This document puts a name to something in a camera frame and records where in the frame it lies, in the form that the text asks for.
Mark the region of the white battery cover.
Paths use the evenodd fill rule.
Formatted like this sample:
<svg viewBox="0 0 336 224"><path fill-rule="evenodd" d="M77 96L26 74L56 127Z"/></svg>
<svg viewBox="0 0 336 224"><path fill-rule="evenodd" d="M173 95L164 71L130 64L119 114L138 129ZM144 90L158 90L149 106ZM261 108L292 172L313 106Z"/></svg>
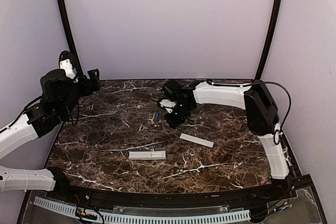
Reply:
<svg viewBox="0 0 336 224"><path fill-rule="evenodd" d="M199 144L199 145L202 145L202 146L210 147L210 148L213 148L213 146L214 146L214 143L211 142L211 141L204 140L202 138L194 137L194 136L191 136L191 135L187 135L187 134L184 134L184 133L182 133L180 135L180 139L183 139L185 141L189 141L191 143Z"/></svg>

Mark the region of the white remote control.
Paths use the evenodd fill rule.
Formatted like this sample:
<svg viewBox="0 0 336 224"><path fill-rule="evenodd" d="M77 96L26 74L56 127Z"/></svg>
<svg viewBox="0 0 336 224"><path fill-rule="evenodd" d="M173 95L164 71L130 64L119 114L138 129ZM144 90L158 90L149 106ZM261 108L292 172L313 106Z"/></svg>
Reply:
<svg viewBox="0 0 336 224"><path fill-rule="evenodd" d="M129 160L166 160L165 151L129 152Z"/></svg>

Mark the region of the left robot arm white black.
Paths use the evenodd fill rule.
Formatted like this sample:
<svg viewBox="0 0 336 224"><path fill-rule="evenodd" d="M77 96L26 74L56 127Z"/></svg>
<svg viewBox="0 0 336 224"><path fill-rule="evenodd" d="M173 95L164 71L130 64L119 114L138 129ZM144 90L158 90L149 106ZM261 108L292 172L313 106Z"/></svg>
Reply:
<svg viewBox="0 0 336 224"><path fill-rule="evenodd" d="M40 79L41 96L29 102L9 125L1 129L1 158L4 158L24 144L50 133L61 123L76 125L78 117L73 110L79 110L79 100L92 95L101 88L98 69L80 73L80 64L74 54L62 51L59 67ZM13 169L1 167L1 191L43 190L53 191L63 201L74 197L69 179L57 167L44 169Z"/></svg>

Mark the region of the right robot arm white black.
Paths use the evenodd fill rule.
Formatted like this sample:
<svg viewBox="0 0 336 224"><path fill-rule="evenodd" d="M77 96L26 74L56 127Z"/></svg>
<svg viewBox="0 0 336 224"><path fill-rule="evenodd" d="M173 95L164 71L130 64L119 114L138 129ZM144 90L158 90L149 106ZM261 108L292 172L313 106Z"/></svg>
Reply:
<svg viewBox="0 0 336 224"><path fill-rule="evenodd" d="M170 80L164 84L161 93L164 98L158 106L167 113L164 118L173 129L182 125L199 104L233 106L245 110L249 130L261 141L265 150L273 180L268 195L280 199L288 191L285 179L290 173L290 162L286 144L281 140L283 124L278 106L267 88L267 82L232 84L213 81L192 81L180 84Z"/></svg>

